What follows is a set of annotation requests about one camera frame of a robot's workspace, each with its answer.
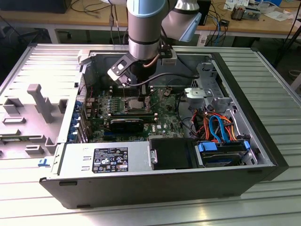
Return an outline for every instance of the paper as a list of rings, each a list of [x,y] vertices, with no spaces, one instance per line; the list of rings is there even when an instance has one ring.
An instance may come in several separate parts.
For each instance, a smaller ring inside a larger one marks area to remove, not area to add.
[[[289,17],[287,14],[280,13],[280,12],[277,12],[277,11],[270,12],[270,13],[267,13],[265,15],[272,18],[272,19],[274,19],[274,20],[277,20],[277,21],[284,21]]]
[[[246,6],[247,7],[249,4],[249,0],[226,0],[224,9],[232,11],[235,4],[237,4],[238,6]]]

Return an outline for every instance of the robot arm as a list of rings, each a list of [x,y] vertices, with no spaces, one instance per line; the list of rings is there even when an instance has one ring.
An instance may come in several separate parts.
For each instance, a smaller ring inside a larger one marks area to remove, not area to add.
[[[158,58],[162,27],[167,37],[190,41],[201,18],[197,0],[127,0],[127,9],[129,54],[108,71],[123,86],[131,82],[124,75],[128,68],[139,82],[155,73],[156,64],[147,68],[144,65]]]

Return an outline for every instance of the power supply label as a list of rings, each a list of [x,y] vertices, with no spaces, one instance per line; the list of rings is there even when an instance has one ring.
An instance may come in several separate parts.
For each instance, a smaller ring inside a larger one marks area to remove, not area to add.
[[[94,173],[127,172],[127,147],[94,149],[92,171]]]

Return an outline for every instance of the workbench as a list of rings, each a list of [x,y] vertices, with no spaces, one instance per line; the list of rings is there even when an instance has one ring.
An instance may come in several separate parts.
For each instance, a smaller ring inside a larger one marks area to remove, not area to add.
[[[222,16],[222,18],[229,20],[230,25],[227,31],[227,36],[245,36],[245,37],[262,37],[262,38],[286,38],[291,27],[292,22],[285,20],[282,22],[271,19],[267,16],[261,15],[259,21],[231,20],[231,11],[223,9],[225,0],[214,0],[216,11]],[[99,3],[99,0],[85,0],[85,5]],[[298,1],[287,3],[282,2],[281,7],[297,7]],[[106,3],[89,7],[90,10],[102,8],[107,6]],[[73,6],[77,10],[83,10],[82,4],[76,3]],[[118,20],[121,31],[127,29],[127,14],[125,6],[117,6]],[[109,15],[110,8],[105,8],[100,11],[100,18],[87,15],[85,13],[76,12],[72,9],[68,9],[65,14],[52,14],[52,13],[33,13],[33,12],[13,12],[13,11],[0,11],[0,15],[11,23],[13,27],[32,27],[32,28],[44,28],[49,32],[52,43],[59,43],[57,36],[57,30],[100,30],[109,31]],[[0,21],[0,26],[7,26],[3,21]],[[205,26],[199,26],[196,34],[199,35],[198,46],[204,46],[208,35],[213,34],[216,26],[211,18],[207,19]]]
[[[49,83],[49,99],[68,99],[81,50],[126,50],[126,46],[39,44],[26,49],[0,87],[0,99],[26,93],[28,81]],[[50,168],[39,159],[0,160],[0,225],[298,225],[301,220],[301,99],[259,53],[249,48],[174,47],[185,53],[218,52],[290,168],[240,197],[69,210],[39,178]]]

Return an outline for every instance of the computer tower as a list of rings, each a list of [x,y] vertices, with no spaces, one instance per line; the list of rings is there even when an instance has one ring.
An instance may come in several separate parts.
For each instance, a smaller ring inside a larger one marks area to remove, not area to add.
[[[207,20],[207,15],[211,5],[211,0],[198,0],[199,12],[202,14],[202,17],[199,21],[200,26],[204,26]]]

